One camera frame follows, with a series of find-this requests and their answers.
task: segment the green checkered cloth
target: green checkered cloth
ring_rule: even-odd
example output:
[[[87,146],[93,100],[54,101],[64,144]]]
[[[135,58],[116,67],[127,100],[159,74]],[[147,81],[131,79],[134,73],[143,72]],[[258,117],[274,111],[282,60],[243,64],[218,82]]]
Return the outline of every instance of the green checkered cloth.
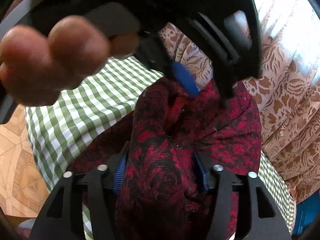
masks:
[[[162,77],[134,57],[110,59],[96,75],[74,90],[64,90],[53,106],[26,107],[28,138],[37,168],[51,191],[67,166],[92,140],[134,110],[139,95]],[[287,223],[293,227],[294,201],[265,155],[259,177],[266,184]],[[83,207],[86,239],[93,239],[89,210]]]

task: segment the hand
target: hand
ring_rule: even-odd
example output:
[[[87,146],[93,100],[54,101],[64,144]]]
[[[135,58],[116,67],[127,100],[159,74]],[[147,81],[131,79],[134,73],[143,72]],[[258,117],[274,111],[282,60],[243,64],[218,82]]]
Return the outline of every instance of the hand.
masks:
[[[62,19],[48,37],[17,25],[0,43],[0,81],[18,103],[52,105],[61,90],[78,87],[109,57],[124,58],[138,45],[136,33],[118,35],[110,41],[81,16]]]

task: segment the metal screw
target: metal screw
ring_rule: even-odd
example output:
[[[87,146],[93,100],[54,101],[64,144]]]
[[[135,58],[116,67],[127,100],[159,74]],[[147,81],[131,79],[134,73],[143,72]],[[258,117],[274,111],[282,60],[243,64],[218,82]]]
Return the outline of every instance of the metal screw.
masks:
[[[255,173],[254,171],[250,171],[250,172],[248,173],[248,176],[249,176],[250,178],[252,178],[252,179],[255,179],[256,177],[258,177],[257,173]]]
[[[108,166],[105,164],[101,164],[97,167],[98,171],[105,171],[108,169]]]
[[[213,165],[213,169],[215,171],[223,171],[223,167],[219,164]]]
[[[63,173],[63,177],[65,178],[70,178],[73,175],[72,171],[66,171],[65,173]]]

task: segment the red and black fabric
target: red and black fabric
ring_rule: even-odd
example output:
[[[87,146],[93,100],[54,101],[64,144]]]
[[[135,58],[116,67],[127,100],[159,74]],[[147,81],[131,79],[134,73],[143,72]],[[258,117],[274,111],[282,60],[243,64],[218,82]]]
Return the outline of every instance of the red and black fabric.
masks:
[[[257,105],[242,82],[226,108],[212,80],[191,99],[161,78],[139,97],[134,112],[99,135],[69,166],[89,171],[130,141],[124,186],[116,201],[123,239],[204,239],[210,228],[211,197],[197,190],[193,152],[207,153],[231,172],[258,172],[261,124]],[[228,238],[236,230],[233,193]]]

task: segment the beige floral curtain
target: beige floral curtain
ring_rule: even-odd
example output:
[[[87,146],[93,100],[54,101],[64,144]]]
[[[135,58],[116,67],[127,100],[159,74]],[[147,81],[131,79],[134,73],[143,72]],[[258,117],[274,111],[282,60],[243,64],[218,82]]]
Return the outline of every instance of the beige floral curtain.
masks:
[[[299,203],[320,188],[320,20],[307,0],[255,3],[263,33],[262,78],[244,84],[260,111],[262,150]],[[247,32],[241,14],[238,19]],[[173,59],[204,87],[212,78],[209,59],[171,24],[161,36]]]

